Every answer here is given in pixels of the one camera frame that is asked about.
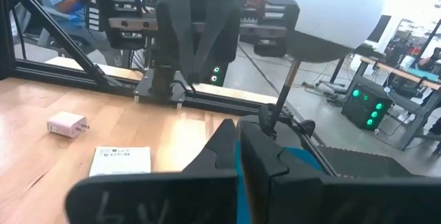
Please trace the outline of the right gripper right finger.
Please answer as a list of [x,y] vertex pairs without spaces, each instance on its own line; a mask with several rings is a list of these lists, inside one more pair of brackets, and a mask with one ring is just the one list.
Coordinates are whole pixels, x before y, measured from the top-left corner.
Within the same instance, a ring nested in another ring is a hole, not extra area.
[[254,223],[440,222],[437,178],[332,176],[294,156],[255,122],[240,120],[237,130]]

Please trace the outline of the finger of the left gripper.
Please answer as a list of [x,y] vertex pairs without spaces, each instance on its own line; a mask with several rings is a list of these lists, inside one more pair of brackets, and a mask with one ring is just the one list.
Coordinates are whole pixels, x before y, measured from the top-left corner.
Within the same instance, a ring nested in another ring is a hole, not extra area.
[[196,76],[203,78],[216,64],[216,41],[231,10],[230,1],[213,0],[207,3],[205,27],[196,51]]
[[194,70],[194,41],[189,0],[168,0],[172,27],[178,41],[181,74],[184,79],[197,79]]

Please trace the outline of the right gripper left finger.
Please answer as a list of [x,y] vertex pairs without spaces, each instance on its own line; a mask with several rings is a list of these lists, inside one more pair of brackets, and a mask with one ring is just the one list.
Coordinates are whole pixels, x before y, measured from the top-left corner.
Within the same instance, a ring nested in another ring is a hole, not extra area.
[[180,172],[93,176],[65,198],[70,223],[235,223],[236,127],[225,119]]

